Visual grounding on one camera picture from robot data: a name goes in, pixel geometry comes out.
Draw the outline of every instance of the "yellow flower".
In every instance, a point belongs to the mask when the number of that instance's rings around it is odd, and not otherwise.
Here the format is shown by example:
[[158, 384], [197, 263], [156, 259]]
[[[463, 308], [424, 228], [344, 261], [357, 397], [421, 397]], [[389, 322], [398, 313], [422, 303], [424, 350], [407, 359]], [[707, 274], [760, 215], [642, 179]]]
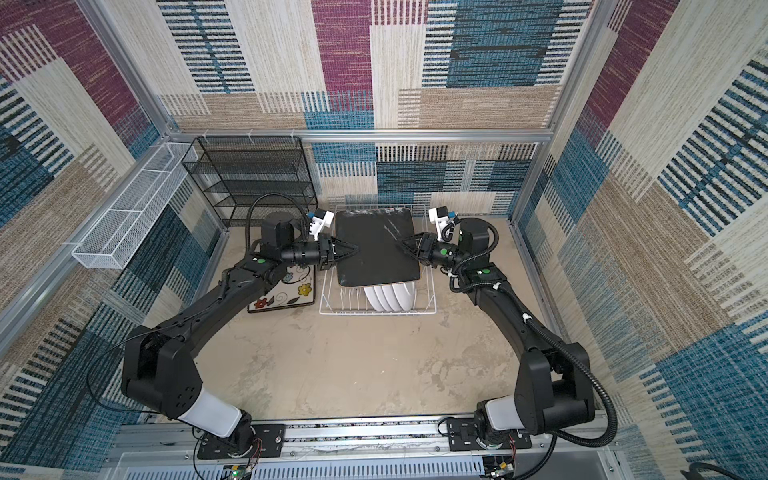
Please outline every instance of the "yellow flower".
[[299, 295], [309, 296], [310, 292], [312, 292], [311, 283], [304, 283], [302, 286], [299, 287]]

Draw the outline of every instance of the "concrete floor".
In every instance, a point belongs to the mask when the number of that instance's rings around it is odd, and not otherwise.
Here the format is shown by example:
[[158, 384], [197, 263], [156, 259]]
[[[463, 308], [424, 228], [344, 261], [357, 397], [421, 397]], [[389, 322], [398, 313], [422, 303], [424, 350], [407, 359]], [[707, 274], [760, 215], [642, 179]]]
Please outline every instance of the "concrete floor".
[[[541, 316], [505, 220], [491, 221], [501, 234], [492, 260]], [[219, 272], [242, 258], [244, 244], [233, 228]], [[493, 321], [439, 272], [435, 291], [435, 315], [327, 316], [319, 300], [243, 311], [203, 348], [197, 368], [207, 389], [255, 419], [471, 412], [512, 393], [518, 361]]]

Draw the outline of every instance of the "white wire dish rack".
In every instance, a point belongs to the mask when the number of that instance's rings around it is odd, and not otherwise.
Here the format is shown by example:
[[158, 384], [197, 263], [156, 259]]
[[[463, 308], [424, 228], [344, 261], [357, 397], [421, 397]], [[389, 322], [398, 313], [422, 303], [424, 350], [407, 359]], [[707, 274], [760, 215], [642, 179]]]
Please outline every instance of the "white wire dish rack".
[[124, 269], [187, 176], [181, 159], [197, 157], [189, 144], [166, 143], [85, 234], [72, 256], [85, 268]]
[[[416, 233], [429, 231], [429, 205], [425, 204], [363, 204], [337, 205], [334, 212], [341, 210], [372, 210], [377, 208], [409, 208], [413, 216], [413, 226]], [[422, 266], [421, 278], [414, 282], [415, 299], [413, 308], [407, 311], [386, 312], [376, 311], [366, 297], [366, 291], [361, 286], [340, 286], [336, 267], [326, 270], [323, 274], [323, 291], [320, 293], [321, 315], [427, 315], [437, 313], [435, 298], [434, 269]]]

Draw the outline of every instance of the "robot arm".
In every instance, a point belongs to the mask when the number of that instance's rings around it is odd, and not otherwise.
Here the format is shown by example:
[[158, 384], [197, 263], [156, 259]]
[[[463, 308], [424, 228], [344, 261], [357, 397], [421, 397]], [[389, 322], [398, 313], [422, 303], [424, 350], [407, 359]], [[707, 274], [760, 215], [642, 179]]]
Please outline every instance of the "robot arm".
[[[582, 442], [578, 437], [559, 432], [594, 419], [594, 376], [588, 371], [587, 352], [580, 344], [566, 344], [546, 329], [515, 295], [507, 277], [490, 261], [486, 222], [477, 219], [452, 221], [462, 222], [458, 245], [440, 241], [440, 225], [433, 222], [437, 224], [437, 234], [420, 233], [406, 239], [403, 246], [420, 263], [439, 266], [449, 276], [452, 275], [449, 271], [460, 262], [473, 257], [458, 271], [459, 289], [493, 319], [520, 360], [514, 395], [478, 404], [475, 428], [481, 443], [500, 445], [509, 430], [525, 428], [532, 435], [558, 432], [565, 439], [586, 446], [607, 444], [615, 435], [611, 427], [615, 422], [613, 415], [609, 415], [609, 430], [599, 442]], [[576, 368], [576, 362], [581, 364], [581, 369]], [[551, 372], [561, 378], [553, 380]], [[606, 410], [609, 409], [612, 406], [606, 404]]]
[[324, 233], [316, 241], [294, 242], [292, 217], [269, 215], [262, 224], [260, 250], [225, 270], [218, 286], [178, 315], [149, 329], [137, 326], [126, 342], [121, 390], [128, 398], [219, 437], [233, 454], [252, 442], [250, 415], [206, 391], [194, 364], [205, 343], [246, 306], [266, 295], [289, 266], [321, 270], [353, 255], [357, 248]]

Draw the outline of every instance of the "patterned wall panel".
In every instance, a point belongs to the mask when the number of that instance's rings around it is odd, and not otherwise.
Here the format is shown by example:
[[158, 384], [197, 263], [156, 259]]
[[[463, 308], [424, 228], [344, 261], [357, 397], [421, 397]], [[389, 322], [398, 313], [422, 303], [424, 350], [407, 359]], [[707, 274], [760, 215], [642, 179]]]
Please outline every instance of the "patterned wall panel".
[[[168, 114], [204, 130], [546, 126], [593, 1], [104, 3]], [[365, 100], [316, 100], [345, 96]]]
[[765, 2], [618, 2], [521, 218], [638, 478], [768, 478], [766, 41]]
[[[134, 326], [191, 303], [220, 236], [204, 202], [185, 180], [125, 270], [77, 266], [0, 360], [0, 462], [98, 472], [120, 426], [139, 416], [95, 405], [88, 368]], [[118, 349], [91, 385], [107, 405], [139, 408], [119, 392], [120, 363]]]
[[536, 144], [304, 143], [319, 202], [508, 215]]
[[74, 1], [0, 11], [5, 308], [158, 135]]
[[[177, 25], [153, 7], [164, 28]], [[1, 310], [158, 133], [74, 0], [0, 0], [0, 12]], [[190, 57], [200, 52], [184, 45]], [[178, 109], [207, 108], [199, 96], [174, 100]], [[134, 325], [191, 301], [219, 234], [187, 186], [126, 270], [74, 269], [0, 359], [0, 476], [95, 477], [113, 435], [137, 415], [97, 408], [86, 369]], [[119, 362], [115, 352], [94, 372], [94, 390], [110, 405], [135, 407], [118, 392]]]

